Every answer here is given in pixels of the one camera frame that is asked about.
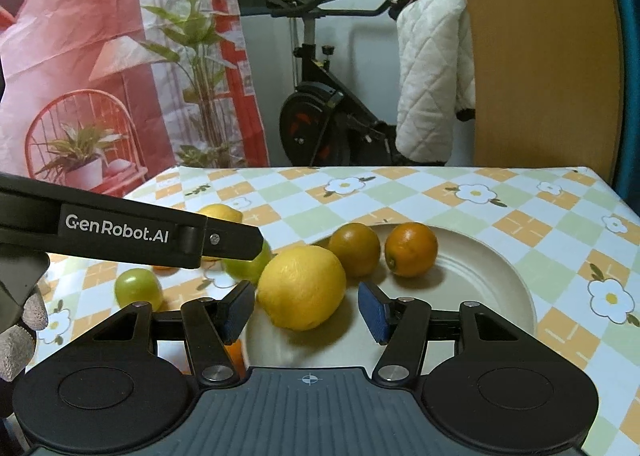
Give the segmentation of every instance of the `tablecloth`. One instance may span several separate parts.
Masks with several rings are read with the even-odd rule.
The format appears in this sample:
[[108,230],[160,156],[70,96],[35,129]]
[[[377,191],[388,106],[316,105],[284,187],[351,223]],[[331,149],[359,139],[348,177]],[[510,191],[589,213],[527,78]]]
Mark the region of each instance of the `tablecloth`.
[[[259,226],[276,251],[350,221],[412,220],[480,240],[525,281],[538,338],[598,388],[600,408],[584,449],[590,456],[638,456],[640,219],[590,169],[176,167],[128,197],[188,211],[224,202]],[[114,280],[134,266],[51,257],[44,285],[50,324],[39,334],[34,362],[117,311]],[[160,279],[173,309],[227,291],[202,269]]]

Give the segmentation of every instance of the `exercise bike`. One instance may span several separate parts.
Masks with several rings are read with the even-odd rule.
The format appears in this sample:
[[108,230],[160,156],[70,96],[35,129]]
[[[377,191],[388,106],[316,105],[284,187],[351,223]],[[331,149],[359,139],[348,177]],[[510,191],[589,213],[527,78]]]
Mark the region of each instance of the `exercise bike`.
[[374,10],[326,10],[326,0],[265,0],[271,17],[301,18],[304,39],[293,55],[302,62],[302,79],[282,105],[280,140],[293,166],[407,165],[396,149],[396,126],[378,119],[330,71],[334,46],[322,46],[316,58],[316,20],[326,16],[376,17]]

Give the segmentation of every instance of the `silver bolt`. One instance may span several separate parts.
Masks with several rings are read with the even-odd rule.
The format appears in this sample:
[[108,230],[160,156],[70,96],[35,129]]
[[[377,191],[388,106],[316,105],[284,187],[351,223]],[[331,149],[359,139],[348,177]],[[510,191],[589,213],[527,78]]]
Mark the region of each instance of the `silver bolt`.
[[234,370],[229,366],[223,366],[222,364],[209,366],[202,370],[202,377],[210,382],[224,382],[232,376],[234,376]]
[[378,370],[378,375],[387,382],[397,382],[404,380],[409,376],[409,370],[404,366],[396,366],[395,364],[383,366]]

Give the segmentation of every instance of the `wooden panel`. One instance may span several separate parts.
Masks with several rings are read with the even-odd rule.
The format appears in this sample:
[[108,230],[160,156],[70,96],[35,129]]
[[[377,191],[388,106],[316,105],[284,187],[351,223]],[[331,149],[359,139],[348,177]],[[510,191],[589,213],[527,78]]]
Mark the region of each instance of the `wooden panel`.
[[610,181],[622,121],[616,0],[468,0],[475,162],[585,165]]

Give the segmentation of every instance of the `gray ribbed panel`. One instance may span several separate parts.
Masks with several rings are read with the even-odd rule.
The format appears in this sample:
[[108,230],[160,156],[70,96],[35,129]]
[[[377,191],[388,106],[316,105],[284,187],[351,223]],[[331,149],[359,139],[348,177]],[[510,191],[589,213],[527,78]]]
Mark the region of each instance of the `gray ribbed panel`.
[[[306,383],[309,375],[318,378]],[[190,417],[132,456],[479,456],[425,419],[405,391],[362,370],[253,370],[234,389],[205,392]],[[38,449],[33,456],[54,456]],[[578,456],[564,452],[562,456]]]

